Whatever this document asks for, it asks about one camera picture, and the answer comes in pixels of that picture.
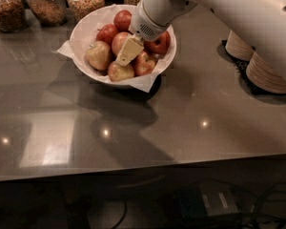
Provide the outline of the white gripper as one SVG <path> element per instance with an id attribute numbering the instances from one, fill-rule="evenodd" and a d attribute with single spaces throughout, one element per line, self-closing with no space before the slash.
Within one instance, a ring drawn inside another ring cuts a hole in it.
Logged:
<path id="1" fill-rule="evenodd" d="M 131 20 L 130 31 L 134 34 L 126 37 L 115 62 L 120 66 L 127 66 L 143 51 L 143 39 L 154 41 L 168 27 L 165 7 L 159 2 L 141 0 Z"/>

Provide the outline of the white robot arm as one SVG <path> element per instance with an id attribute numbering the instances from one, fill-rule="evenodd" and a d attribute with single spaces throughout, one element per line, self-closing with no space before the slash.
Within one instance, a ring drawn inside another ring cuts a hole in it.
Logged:
<path id="1" fill-rule="evenodd" d="M 210 10 L 286 80 L 286 0 L 141 0 L 116 61 L 128 65 L 175 20 L 200 5 Z"/>

